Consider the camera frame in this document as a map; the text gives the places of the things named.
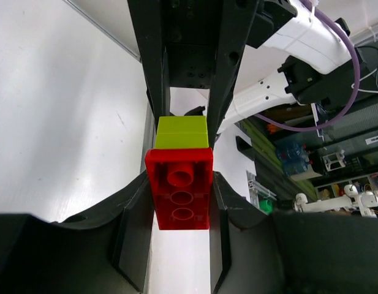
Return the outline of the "lime green lego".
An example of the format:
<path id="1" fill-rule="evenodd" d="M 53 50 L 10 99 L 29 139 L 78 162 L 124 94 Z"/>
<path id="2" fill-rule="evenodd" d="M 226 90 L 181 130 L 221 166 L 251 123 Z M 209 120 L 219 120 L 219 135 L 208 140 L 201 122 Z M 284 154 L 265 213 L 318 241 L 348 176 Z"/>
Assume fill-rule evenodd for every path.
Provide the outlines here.
<path id="1" fill-rule="evenodd" d="M 156 149 L 208 148 L 205 116 L 162 116 L 156 132 Z"/>

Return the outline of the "red curved lego brick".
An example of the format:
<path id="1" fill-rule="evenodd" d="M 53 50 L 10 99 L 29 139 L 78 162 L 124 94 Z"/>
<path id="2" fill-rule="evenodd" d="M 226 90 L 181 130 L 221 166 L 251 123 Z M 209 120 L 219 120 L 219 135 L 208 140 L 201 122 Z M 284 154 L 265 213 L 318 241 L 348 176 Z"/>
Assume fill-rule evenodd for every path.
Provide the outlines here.
<path id="1" fill-rule="evenodd" d="M 145 165 L 159 229 L 209 229 L 213 150 L 151 149 Z"/>

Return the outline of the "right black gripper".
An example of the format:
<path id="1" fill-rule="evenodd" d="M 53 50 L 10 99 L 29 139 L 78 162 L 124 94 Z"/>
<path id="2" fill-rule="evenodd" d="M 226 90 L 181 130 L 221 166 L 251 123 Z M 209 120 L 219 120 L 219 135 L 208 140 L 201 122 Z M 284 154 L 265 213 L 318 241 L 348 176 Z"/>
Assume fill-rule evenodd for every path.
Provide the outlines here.
<path id="1" fill-rule="evenodd" d="M 258 1 L 164 1 L 164 40 L 161 2 L 128 2 L 154 116 L 170 114 L 169 69 L 172 87 L 210 88 L 208 141 L 215 143 L 258 5 Z"/>

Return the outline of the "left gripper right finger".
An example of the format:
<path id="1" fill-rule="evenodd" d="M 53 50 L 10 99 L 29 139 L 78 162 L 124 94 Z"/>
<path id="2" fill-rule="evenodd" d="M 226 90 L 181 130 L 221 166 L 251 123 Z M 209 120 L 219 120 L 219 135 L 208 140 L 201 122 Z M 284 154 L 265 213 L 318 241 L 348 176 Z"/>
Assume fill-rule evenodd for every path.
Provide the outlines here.
<path id="1" fill-rule="evenodd" d="M 378 218 L 267 215 L 216 172 L 210 284 L 212 293 L 378 293 Z"/>

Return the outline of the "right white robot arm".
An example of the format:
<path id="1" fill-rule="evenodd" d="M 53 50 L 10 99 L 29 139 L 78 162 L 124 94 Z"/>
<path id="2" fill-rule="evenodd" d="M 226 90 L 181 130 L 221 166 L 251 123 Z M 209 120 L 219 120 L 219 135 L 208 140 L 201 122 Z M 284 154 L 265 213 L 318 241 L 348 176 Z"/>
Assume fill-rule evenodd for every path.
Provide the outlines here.
<path id="1" fill-rule="evenodd" d="M 363 56 L 342 19 L 316 1 L 129 1 L 157 148 L 213 146 L 232 124 L 282 104 L 338 101 L 363 92 Z M 288 54 L 271 75 L 234 94 L 244 49 Z"/>

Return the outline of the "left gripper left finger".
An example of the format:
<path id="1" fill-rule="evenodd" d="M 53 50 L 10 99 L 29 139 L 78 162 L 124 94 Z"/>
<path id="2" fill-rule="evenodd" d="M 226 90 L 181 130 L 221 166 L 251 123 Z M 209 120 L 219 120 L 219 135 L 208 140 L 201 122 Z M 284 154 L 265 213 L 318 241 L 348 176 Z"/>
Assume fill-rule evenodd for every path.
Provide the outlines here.
<path id="1" fill-rule="evenodd" d="M 0 293 L 142 293 L 153 216 L 146 173 L 63 222 L 0 213 Z"/>

